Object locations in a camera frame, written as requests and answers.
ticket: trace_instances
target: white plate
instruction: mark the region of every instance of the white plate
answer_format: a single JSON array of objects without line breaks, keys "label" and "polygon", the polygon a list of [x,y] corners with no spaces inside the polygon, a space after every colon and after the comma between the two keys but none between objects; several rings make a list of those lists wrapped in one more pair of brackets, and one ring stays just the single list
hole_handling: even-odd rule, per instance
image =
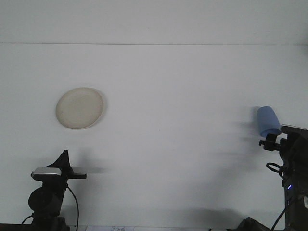
[{"label": "white plate", "polygon": [[103,112],[103,99],[93,88],[76,88],[61,97],[56,107],[58,121],[71,129],[91,126]]}]

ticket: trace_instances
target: blue cup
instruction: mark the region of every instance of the blue cup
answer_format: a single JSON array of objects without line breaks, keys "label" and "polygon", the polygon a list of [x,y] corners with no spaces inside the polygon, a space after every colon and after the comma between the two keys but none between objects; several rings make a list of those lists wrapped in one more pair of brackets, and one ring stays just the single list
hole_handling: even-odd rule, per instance
[{"label": "blue cup", "polygon": [[271,107],[260,107],[257,112],[257,120],[260,136],[266,137],[269,133],[275,135],[282,133],[279,120]]}]

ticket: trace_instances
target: cable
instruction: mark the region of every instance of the cable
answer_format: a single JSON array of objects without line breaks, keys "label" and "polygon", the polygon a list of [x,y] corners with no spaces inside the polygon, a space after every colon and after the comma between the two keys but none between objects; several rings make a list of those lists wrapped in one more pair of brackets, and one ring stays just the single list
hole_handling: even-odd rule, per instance
[{"label": "cable", "polygon": [[32,215],[31,216],[29,216],[29,217],[26,217],[24,220],[23,220],[23,222],[21,222],[21,224],[23,225],[24,224],[24,222],[26,221],[26,220],[28,220],[29,218],[31,218],[32,217]]},{"label": "cable", "polygon": [[78,206],[78,201],[77,201],[77,198],[75,196],[75,194],[73,193],[73,191],[70,189],[69,186],[67,186],[67,188],[69,189],[69,191],[72,193],[75,201],[76,201],[76,206],[77,206],[77,225],[76,225],[76,231],[78,231],[78,224],[79,224],[79,206]]},{"label": "cable", "polygon": [[26,221],[26,220],[28,220],[29,218],[31,218],[32,217],[32,215],[31,216],[29,216],[29,217],[26,217],[24,220],[23,220],[23,222],[21,222],[21,231],[23,231],[24,229],[25,229],[25,226],[23,225],[24,224],[24,222]]},{"label": "cable", "polygon": [[280,213],[280,215],[278,216],[277,220],[275,221],[275,223],[273,224],[273,226],[271,227],[270,231],[274,231],[274,228],[276,227],[276,225],[278,224],[280,218],[284,215],[284,213],[290,208],[290,206],[292,204],[294,204],[295,202],[299,201],[300,199],[304,198],[306,195],[303,195],[299,198],[295,198],[294,200],[292,200],[287,207],[284,208],[284,210]]},{"label": "cable", "polygon": [[273,172],[279,173],[279,176],[280,176],[281,178],[283,178],[282,173],[284,173],[284,172],[286,171],[285,166],[283,166],[283,165],[280,166],[280,165],[278,165],[278,164],[276,164],[276,163],[272,163],[272,162],[268,162],[268,163],[266,164],[266,167],[267,167],[269,170],[273,171]]}]

